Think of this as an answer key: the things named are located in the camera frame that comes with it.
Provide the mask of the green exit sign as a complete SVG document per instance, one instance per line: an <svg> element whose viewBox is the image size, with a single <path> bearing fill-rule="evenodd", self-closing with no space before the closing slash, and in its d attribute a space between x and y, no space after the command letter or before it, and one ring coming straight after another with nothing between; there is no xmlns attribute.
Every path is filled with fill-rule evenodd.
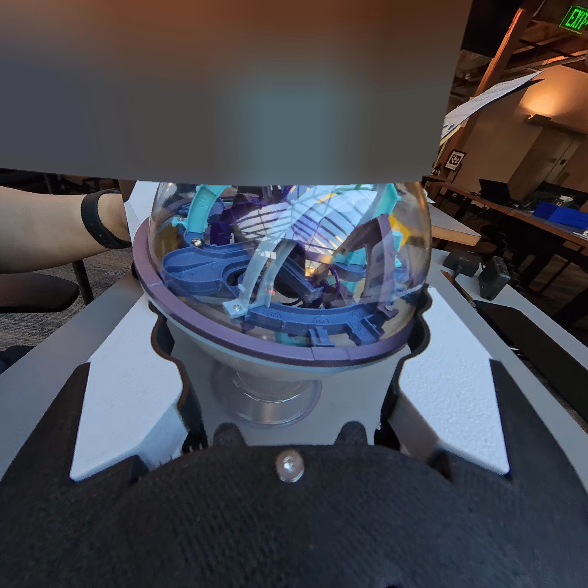
<svg viewBox="0 0 588 588"><path fill-rule="evenodd" d="M587 29L587 7L578 4L571 5L562 18L559 28L582 35Z"/></svg>

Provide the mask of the clear plastic ball stand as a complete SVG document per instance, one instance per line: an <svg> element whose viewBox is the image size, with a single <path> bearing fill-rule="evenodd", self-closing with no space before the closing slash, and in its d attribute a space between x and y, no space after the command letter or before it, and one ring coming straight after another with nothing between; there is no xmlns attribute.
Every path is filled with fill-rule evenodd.
<svg viewBox="0 0 588 588"><path fill-rule="evenodd" d="M285 426L312 412L320 399L322 382L276 380L215 364L212 390L232 416L258 425Z"/></svg>

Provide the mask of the person's left forearm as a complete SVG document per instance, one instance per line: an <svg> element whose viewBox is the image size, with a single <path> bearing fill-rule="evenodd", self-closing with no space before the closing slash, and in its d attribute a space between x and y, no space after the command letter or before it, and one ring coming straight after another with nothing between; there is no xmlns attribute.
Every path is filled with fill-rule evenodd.
<svg viewBox="0 0 588 588"><path fill-rule="evenodd" d="M84 195L44 195L1 187L1 273L54 268L105 252L81 219ZM99 217L130 241L123 196L100 197Z"/></svg>

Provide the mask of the black wristband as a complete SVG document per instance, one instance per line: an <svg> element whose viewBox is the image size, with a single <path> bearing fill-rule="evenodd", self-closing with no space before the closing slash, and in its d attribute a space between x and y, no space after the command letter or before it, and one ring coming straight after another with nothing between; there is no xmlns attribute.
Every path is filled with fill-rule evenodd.
<svg viewBox="0 0 588 588"><path fill-rule="evenodd" d="M101 190L91 194L84 195L81 202L81 219L90 236L102 247L106 249L126 249L131 247L130 241L124 241L116 237L102 223L99 217L98 204L101 196L105 194L119 194L116 189Z"/></svg>

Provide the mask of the white paper sign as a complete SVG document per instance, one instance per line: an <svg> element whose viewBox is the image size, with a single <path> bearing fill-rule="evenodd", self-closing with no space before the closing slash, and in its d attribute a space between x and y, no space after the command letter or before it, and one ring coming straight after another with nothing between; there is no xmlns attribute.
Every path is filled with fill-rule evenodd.
<svg viewBox="0 0 588 588"><path fill-rule="evenodd" d="M500 82L480 95L471 98L445 115L442 128L442 136L439 146L442 146L471 116L482 108L521 90L526 90L530 85L540 82L537 76L543 71L533 72L529 75L518 77L509 81Z"/></svg>

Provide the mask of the clear maze ball with purple ring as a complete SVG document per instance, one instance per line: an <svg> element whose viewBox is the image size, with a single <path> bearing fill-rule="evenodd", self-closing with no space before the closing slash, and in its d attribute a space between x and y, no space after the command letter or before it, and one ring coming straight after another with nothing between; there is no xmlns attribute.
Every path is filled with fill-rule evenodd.
<svg viewBox="0 0 588 588"><path fill-rule="evenodd" d="M420 183L161 182L134 236L152 305L210 352L353 369L408 344L431 220Z"/></svg>

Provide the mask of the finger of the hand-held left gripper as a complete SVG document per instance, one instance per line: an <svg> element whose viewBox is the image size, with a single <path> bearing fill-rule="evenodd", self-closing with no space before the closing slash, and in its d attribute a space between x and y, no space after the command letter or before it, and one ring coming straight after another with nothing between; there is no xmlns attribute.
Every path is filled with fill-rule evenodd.
<svg viewBox="0 0 588 588"><path fill-rule="evenodd" d="M122 180L122 196L129 232L136 232L151 215L153 182Z"/></svg>

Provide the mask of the black power adapter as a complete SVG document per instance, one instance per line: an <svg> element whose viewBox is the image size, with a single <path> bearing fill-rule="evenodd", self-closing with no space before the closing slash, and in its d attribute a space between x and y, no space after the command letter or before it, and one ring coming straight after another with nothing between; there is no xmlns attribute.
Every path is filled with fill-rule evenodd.
<svg viewBox="0 0 588 588"><path fill-rule="evenodd" d="M511 275L504 259L492 256L479 275L480 296L486 300L494 300L510 281Z"/></svg>
<svg viewBox="0 0 588 588"><path fill-rule="evenodd" d="M443 261L443 266L453 272L454 276L465 275L474 277L479 270L481 257L473 252L454 249Z"/></svg>

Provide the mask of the black chair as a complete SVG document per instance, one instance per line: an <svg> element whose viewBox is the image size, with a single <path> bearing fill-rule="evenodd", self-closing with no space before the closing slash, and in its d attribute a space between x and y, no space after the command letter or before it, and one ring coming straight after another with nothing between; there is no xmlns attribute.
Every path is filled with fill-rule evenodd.
<svg viewBox="0 0 588 588"><path fill-rule="evenodd" d="M71 307L78 295L85 305L94 301L84 262L72 264L77 284L39 273L1 275L1 313L57 313Z"/></svg>

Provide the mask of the long wooden desk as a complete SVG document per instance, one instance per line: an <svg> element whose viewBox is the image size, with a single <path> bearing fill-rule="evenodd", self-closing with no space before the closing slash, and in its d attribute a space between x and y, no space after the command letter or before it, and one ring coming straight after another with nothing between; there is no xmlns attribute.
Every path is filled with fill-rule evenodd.
<svg viewBox="0 0 588 588"><path fill-rule="evenodd" d="M498 205L447 184L437 176L423 176L423 184L431 183L429 196L435 189L445 189L445 197L460 197L460 205L454 218L462 220L468 210L477 208L477 213L489 220L483 228L487 238L496 237L496 253L511 251L515 266L519 267L530 254L538 254L551 260L558 255L577 265L587 265L587 241L570 231L557 228L543 219L521 210Z"/></svg>

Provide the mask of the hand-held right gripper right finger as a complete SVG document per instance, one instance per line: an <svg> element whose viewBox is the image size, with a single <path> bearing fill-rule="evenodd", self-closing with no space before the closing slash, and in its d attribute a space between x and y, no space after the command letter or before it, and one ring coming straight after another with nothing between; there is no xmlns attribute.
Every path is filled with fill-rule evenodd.
<svg viewBox="0 0 588 588"><path fill-rule="evenodd" d="M422 461L453 453L491 472L510 471L491 356L435 288L406 345L386 364L376 443Z"/></svg>

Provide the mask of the black laptop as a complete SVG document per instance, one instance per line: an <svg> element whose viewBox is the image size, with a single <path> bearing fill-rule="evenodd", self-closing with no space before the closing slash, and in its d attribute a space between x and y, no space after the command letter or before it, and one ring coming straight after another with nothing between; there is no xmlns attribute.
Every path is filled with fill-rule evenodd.
<svg viewBox="0 0 588 588"><path fill-rule="evenodd" d="M480 178L479 184L481 187L479 196L486 201L511 208L524 208L527 206L525 202L516 201L511 197L509 186L505 182Z"/></svg>

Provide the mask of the blue plastic bin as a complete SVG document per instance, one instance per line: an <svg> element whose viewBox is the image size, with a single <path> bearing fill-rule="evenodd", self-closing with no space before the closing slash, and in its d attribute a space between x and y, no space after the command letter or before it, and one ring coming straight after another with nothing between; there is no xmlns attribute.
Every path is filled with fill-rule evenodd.
<svg viewBox="0 0 588 588"><path fill-rule="evenodd" d="M587 213L549 202L539 202L533 216L585 231L587 229Z"/></svg>

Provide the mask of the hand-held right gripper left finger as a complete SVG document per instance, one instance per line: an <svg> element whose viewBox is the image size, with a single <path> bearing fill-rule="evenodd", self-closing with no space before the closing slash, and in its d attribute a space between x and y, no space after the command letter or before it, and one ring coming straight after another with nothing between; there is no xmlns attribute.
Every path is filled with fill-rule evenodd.
<svg viewBox="0 0 588 588"><path fill-rule="evenodd" d="M183 448L208 447L198 399L171 349L166 318L140 298L90 357L73 481L128 458L153 470Z"/></svg>

